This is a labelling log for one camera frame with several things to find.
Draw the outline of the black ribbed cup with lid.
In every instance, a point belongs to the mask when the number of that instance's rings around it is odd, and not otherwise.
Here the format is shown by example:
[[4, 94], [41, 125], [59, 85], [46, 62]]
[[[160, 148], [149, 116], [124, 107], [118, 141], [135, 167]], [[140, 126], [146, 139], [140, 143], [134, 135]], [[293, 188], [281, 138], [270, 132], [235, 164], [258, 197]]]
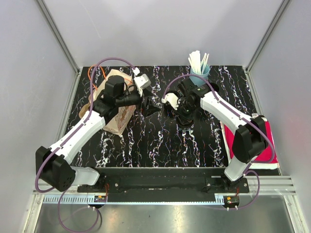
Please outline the black ribbed cup with lid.
[[[169, 91], [168, 94], [169, 93], [174, 93], [178, 98], [180, 98], [180, 94], [177, 91]], [[172, 108], [172, 106], [168, 102], [166, 102], [163, 104], [163, 107], [164, 107], [164, 115], [167, 118], [174, 118], [173, 116], [174, 109]]]

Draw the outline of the light blue cup holder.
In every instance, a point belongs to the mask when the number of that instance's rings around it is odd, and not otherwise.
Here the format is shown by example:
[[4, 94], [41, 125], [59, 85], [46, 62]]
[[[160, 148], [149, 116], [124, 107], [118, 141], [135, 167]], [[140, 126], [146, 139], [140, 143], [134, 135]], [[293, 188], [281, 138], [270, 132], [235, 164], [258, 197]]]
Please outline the light blue cup holder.
[[202, 86], [205, 84], [205, 80], [209, 75], [210, 66], [206, 65], [203, 71], [200, 73], [196, 72], [193, 67], [190, 68], [190, 79], [196, 86]]

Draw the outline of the aluminium front rail frame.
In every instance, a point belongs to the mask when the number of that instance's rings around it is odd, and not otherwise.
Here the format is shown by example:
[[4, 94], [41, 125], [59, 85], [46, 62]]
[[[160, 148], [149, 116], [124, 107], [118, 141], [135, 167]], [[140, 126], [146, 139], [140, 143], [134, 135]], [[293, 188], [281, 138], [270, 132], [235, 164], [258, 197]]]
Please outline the aluminium front rail frame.
[[106, 170], [107, 190], [34, 193], [25, 233], [308, 233], [289, 176], [248, 174], [224, 192], [219, 171]]

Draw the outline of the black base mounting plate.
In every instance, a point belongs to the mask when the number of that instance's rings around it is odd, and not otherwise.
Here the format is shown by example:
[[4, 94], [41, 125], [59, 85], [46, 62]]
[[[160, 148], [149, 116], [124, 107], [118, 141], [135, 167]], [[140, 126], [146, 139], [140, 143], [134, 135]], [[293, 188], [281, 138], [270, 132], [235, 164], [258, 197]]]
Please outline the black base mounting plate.
[[108, 192], [108, 202], [217, 202], [217, 194], [248, 194], [246, 178], [228, 184], [224, 168], [100, 168], [95, 186], [79, 193]]

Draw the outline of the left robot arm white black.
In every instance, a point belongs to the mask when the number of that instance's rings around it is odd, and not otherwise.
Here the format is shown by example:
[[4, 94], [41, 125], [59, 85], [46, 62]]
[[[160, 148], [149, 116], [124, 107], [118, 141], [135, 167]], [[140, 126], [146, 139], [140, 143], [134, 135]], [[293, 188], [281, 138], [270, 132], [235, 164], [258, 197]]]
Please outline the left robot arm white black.
[[80, 121], [50, 147], [41, 146], [37, 149], [36, 190], [43, 193], [38, 186], [38, 181], [43, 180], [60, 192], [72, 185], [88, 185], [94, 192], [102, 191], [105, 180], [95, 168], [74, 167], [71, 163], [86, 142], [118, 114], [119, 108], [135, 105], [145, 116], [159, 111], [159, 108], [151, 105], [150, 85], [146, 74], [135, 77], [133, 85], [127, 85], [120, 75], [109, 77]]

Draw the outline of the cardboard cup carrier left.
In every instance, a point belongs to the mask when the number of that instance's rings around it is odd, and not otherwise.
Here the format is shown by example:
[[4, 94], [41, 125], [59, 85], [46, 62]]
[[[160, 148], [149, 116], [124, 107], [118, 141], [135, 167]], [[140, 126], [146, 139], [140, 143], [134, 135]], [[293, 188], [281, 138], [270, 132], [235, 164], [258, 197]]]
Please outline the cardboard cup carrier left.
[[[96, 100], [97, 92], [98, 92], [97, 90], [95, 90], [95, 91], [93, 92], [93, 100], [94, 100], [94, 101]], [[89, 110], [89, 107], [90, 107], [90, 100], [91, 100], [91, 95], [89, 95], [89, 97], [88, 97], [88, 103], [85, 104], [85, 105], [81, 108], [81, 110], [80, 110], [80, 112], [79, 112], [79, 114], [78, 114], [78, 116], [79, 116], [80, 119], [82, 119], [83, 116], [85, 115], [85, 113]]]

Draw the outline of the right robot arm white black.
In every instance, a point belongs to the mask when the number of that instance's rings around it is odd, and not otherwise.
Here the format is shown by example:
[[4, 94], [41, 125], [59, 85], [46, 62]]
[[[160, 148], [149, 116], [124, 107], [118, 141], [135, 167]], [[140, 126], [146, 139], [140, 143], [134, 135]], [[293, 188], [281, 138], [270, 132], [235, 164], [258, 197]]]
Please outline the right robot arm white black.
[[238, 187], [238, 179], [249, 168], [267, 147], [267, 132], [265, 121], [258, 116], [252, 118], [226, 102], [218, 94], [219, 87], [215, 83], [196, 86], [190, 78], [181, 81], [178, 88], [182, 100], [177, 108], [180, 120], [192, 121], [191, 114], [202, 108], [214, 115], [233, 133], [233, 159], [224, 171], [226, 177], [221, 179], [221, 188], [232, 192]]

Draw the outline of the brown paper takeout bag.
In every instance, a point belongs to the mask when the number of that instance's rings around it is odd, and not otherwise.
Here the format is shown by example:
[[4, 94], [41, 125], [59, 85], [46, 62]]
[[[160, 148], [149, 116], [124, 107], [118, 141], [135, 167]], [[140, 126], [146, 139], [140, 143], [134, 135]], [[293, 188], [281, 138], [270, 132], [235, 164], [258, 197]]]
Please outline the brown paper takeout bag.
[[[104, 89], [106, 79], [114, 75], [123, 77], [128, 87], [133, 84], [133, 80], [129, 75], [117, 69], [110, 70], [110, 72], [106, 75], [104, 69], [99, 67], [96, 69], [95, 77], [93, 78], [93, 100], [95, 100], [99, 92]], [[110, 120], [109, 123], [106, 123], [106, 125], [103, 127], [103, 130], [116, 135], [121, 135], [126, 128], [130, 118], [132, 117], [135, 109], [136, 107], [134, 105], [119, 107], [119, 112]]]

